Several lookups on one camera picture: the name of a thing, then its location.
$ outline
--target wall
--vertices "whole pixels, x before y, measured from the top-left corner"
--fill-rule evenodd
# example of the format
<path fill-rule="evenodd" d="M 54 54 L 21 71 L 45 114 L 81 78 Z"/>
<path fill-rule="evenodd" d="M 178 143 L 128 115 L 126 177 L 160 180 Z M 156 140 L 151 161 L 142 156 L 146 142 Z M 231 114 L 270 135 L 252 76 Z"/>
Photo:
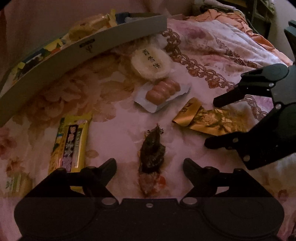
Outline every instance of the wall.
<path fill-rule="evenodd" d="M 268 40 L 291 60 L 295 60 L 291 47 L 284 34 L 288 21 L 296 20 L 296 8 L 287 0 L 275 0 L 276 15 L 271 24 Z"/>

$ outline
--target white round snack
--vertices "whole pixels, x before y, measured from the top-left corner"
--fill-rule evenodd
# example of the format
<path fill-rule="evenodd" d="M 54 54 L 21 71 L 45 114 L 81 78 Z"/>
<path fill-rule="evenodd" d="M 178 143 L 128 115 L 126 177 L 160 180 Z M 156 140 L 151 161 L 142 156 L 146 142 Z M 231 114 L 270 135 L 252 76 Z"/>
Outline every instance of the white round snack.
<path fill-rule="evenodd" d="M 168 77 L 172 69 L 168 54 L 151 45 L 135 50 L 131 64 L 136 74 L 151 82 Z"/>

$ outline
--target cable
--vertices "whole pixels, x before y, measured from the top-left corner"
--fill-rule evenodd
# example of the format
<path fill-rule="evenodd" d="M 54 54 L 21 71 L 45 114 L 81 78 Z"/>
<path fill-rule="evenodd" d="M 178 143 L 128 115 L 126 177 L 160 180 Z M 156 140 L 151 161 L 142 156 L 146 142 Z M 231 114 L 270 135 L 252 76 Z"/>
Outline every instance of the cable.
<path fill-rule="evenodd" d="M 243 13 L 241 10 L 239 10 L 239 9 L 235 9 L 235 11 L 240 12 L 240 13 L 245 17 L 245 19 L 247 20 L 248 24 L 251 26 L 252 30 L 253 30 L 256 34 L 259 34 L 258 31 L 254 28 L 254 26 L 251 24 L 251 22 L 249 21 L 249 19 L 247 19 L 247 17 L 244 15 L 244 13 Z"/>

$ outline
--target bed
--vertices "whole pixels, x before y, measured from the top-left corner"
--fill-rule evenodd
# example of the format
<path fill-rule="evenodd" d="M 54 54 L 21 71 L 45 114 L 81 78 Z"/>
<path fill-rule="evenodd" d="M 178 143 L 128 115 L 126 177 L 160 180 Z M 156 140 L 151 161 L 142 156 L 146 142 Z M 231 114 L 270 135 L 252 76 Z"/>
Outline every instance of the bed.
<path fill-rule="evenodd" d="M 134 103 L 137 90 L 146 80 L 131 69 L 130 56 L 140 41 L 118 46 L 67 72 L 51 86 L 31 99 L 4 127 L 0 128 L 0 173 L 28 173 L 34 185 L 48 174 L 50 154 L 59 121 L 66 114 L 92 112 L 86 147 L 86 165 L 99 166 L 115 158 L 117 173 L 107 188 L 119 200 L 144 198 L 138 183 L 138 151 L 144 132 L 159 124 L 166 146 L 161 167 L 166 185 L 153 198 L 183 197 L 191 183 L 182 171 L 185 158 L 198 165 L 213 166 L 221 172 L 244 168 L 235 151 L 204 147 L 208 135 L 172 123 L 172 119 L 192 97 L 205 108 L 213 108 L 213 98 L 233 88 L 241 73 L 275 63 L 287 63 L 245 32 L 218 20 L 168 19 L 166 31 L 148 41 L 164 49 L 173 60 L 170 77 L 192 84 L 182 95 L 156 113 L 148 113 Z M 267 97 L 247 95 L 232 107 L 244 113 L 253 124 L 273 107 Z M 295 154 L 254 171 L 248 171 L 283 205 L 285 219 L 278 233 L 283 240 L 291 234 L 296 221 Z M 6 179 L 0 179 L 2 192 Z M 0 198 L 0 239 L 20 237 L 13 217 L 18 198 Z"/>

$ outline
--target food package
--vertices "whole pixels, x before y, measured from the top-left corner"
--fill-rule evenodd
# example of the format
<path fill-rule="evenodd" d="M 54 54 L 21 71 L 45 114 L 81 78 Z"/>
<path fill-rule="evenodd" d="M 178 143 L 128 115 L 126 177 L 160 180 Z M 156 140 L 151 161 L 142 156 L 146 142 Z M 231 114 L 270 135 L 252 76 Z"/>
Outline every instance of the food package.
<path fill-rule="evenodd" d="M 63 167 L 67 172 L 80 172 L 84 168 L 84 155 L 91 113 L 66 116 L 60 121 L 52 150 L 48 174 Z"/>
<path fill-rule="evenodd" d="M 137 75 L 155 82 L 168 77 L 173 62 L 162 49 L 144 45 L 133 52 L 131 64 Z"/>
<path fill-rule="evenodd" d="M 176 92 L 174 95 L 166 99 L 165 102 L 163 102 L 160 105 L 155 105 L 146 99 L 147 92 L 151 90 L 153 87 L 154 87 L 154 84 L 152 84 L 151 82 L 147 82 L 146 84 L 144 84 L 138 90 L 138 93 L 134 100 L 136 103 L 140 104 L 142 107 L 144 107 L 144 109 L 146 109 L 150 113 L 157 112 L 158 110 L 160 110 L 161 108 L 169 104 L 176 97 L 187 93 L 190 90 L 191 85 L 180 84 L 180 88 L 181 88 L 180 91 Z"/>
<path fill-rule="evenodd" d="M 155 105 L 161 105 L 166 99 L 170 98 L 176 92 L 181 90 L 180 84 L 171 79 L 160 81 L 154 85 L 152 90 L 149 90 L 146 94 L 146 100 Z"/>
<path fill-rule="evenodd" d="M 173 122 L 214 136 L 232 132 L 247 132 L 248 120 L 235 110 L 205 110 L 197 98 L 191 98 L 181 109 Z"/>
<path fill-rule="evenodd" d="M 24 197 L 33 186 L 33 181 L 27 173 L 11 172 L 7 177 L 4 195 L 6 197 Z"/>
<path fill-rule="evenodd" d="M 99 14 L 77 22 L 63 37 L 66 42 L 75 42 L 97 31 L 117 26 L 115 10 L 110 14 Z"/>

